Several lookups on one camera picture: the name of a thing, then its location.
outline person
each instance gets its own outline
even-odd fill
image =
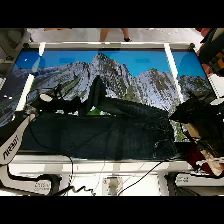
[[[110,28],[101,28],[101,31],[100,31],[100,42],[104,42],[106,37],[107,37],[107,34],[109,32],[109,29]],[[128,28],[121,28],[123,34],[124,34],[124,41],[125,42],[130,42],[131,39],[129,38],[129,31],[128,31]]]

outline mountain image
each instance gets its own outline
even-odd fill
[[[0,103],[1,126],[11,120],[19,100],[17,95],[21,94],[29,73],[36,77],[32,86],[33,90],[42,89],[42,92],[50,93],[52,90],[49,88],[54,88],[60,83],[63,87],[64,98],[69,100],[79,96],[82,101],[85,101],[92,81],[99,75],[107,87],[108,97],[155,106],[170,113],[174,112],[180,103],[171,73],[160,72],[154,68],[133,76],[125,64],[99,53],[91,63],[74,62],[62,66],[38,68],[36,72],[31,69],[13,69],[10,76],[12,79],[10,83],[14,85],[13,91],[12,86],[8,85],[4,92],[6,95],[11,95],[12,100]],[[187,90],[197,93],[211,91],[207,79],[201,76],[179,76],[178,83],[185,100],[188,98]],[[36,96],[35,91],[31,92],[28,100]],[[172,124],[178,140],[182,137],[180,133],[178,134],[180,130],[175,122]]]

